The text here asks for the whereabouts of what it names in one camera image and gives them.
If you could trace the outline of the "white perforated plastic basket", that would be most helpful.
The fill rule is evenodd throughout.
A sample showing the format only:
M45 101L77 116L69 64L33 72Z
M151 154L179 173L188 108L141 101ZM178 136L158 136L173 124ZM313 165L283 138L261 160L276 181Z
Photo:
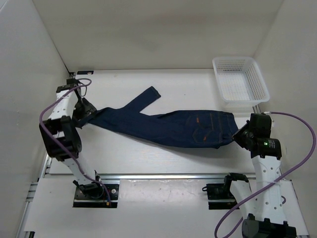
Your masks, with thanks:
M212 66L224 109L245 111L270 100L260 67L251 57L216 57Z

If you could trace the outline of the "aluminium front rail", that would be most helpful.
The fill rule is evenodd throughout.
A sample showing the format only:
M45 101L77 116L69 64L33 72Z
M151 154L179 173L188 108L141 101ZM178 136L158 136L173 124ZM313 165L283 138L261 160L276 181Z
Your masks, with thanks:
M101 174L102 180L142 180L142 179L220 179L227 175L227 173L220 174ZM256 175L253 173L246 174L247 178L255 179ZM75 176L71 174L44 174L41 179L74 179Z

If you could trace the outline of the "dark blue denim trousers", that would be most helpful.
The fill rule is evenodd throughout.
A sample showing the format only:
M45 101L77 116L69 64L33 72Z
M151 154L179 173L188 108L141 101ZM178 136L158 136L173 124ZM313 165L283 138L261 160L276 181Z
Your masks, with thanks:
M80 122L113 132L137 137L163 146L179 148L215 148L230 144L238 131L232 113L213 110L178 110L146 115L141 111L160 98L149 87L122 108L110 107Z

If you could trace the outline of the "aluminium rail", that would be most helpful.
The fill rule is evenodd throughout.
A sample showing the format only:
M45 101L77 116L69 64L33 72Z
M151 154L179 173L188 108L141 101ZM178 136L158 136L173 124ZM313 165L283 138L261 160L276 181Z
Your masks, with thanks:
M44 178L45 175L50 172L51 164L52 164L52 159L51 159L50 157L48 157L48 158L45 160L45 162L44 162L44 165L43 165L43 168L42 168L42 170L41 170L39 179Z
M255 114L262 114L262 111L261 111L259 105L253 106L253 112Z
M142 180L142 179L220 179L227 175L227 173L220 174L101 174L102 180ZM255 179L256 175L253 173L246 174L247 178ZM75 176L71 174L44 174L41 179L74 179Z

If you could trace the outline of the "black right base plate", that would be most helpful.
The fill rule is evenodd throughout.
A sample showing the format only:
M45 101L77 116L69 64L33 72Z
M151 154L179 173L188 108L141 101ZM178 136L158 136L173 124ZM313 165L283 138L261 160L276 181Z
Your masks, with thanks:
M230 210L237 202L224 183L207 183L202 192L207 193L209 210Z

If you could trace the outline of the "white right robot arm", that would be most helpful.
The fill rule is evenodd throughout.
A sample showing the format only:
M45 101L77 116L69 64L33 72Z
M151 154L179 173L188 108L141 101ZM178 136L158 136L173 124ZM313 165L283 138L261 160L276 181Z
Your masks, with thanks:
M243 174L230 173L222 186L223 194L235 198L240 205L244 238L295 238L296 228L288 224L284 210L280 177L281 145L271 138L272 120L264 114L251 114L233 140L250 152L256 174L256 195L252 195L248 179Z

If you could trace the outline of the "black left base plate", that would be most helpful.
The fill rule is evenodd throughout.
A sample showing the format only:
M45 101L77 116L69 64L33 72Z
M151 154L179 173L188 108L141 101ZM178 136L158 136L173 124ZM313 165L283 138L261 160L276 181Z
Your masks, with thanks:
M74 208L117 208L119 197L119 184L105 184L105 188L99 184L91 183L80 185L76 180L73 199Z

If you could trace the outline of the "aluminium right side rail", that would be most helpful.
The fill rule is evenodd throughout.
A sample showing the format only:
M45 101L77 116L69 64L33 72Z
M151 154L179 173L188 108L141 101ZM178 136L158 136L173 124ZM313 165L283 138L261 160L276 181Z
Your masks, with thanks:
M262 114L262 111L261 111L259 105L253 106L253 112L255 114Z

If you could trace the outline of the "aluminium left side rail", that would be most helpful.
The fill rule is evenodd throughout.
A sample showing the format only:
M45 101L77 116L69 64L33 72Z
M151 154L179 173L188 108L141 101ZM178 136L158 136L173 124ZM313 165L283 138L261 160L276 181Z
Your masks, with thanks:
M45 175L50 172L51 164L52 164L52 159L51 159L50 157L48 157L48 158L45 160L45 162L44 162L44 165L43 165L43 168L42 168L42 170L41 170L39 179L44 178Z

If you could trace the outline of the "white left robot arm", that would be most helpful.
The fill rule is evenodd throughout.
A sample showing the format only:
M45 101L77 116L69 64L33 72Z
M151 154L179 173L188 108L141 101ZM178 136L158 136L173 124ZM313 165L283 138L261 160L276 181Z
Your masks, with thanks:
M47 120L40 114L39 129L47 154L66 165L76 177L74 184L86 196L102 197L105 188L98 173L91 169L81 155L82 141L78 129L97 114L97 109L85 99L81 89L87 88L83 79L71 78L56 90L56 101L48 107L52 113Z

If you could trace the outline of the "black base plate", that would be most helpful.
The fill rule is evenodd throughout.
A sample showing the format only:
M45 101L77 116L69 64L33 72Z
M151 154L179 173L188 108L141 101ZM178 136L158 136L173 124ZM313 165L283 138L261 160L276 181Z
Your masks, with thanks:
M209 210L230 210L237 202L224 183L207 183L202 192L207 193Z
M80 185L76 180L73 199L74 208L117 208L119 197L119 184L105 184L105 188L99 184L91 183Z

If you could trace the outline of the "dark label sticker on table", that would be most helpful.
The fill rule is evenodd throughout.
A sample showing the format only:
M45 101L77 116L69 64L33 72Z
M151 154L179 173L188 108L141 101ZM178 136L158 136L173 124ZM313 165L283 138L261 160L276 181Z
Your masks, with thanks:
M92 75L94 74L93 70L81 70L77 71L77 75Z

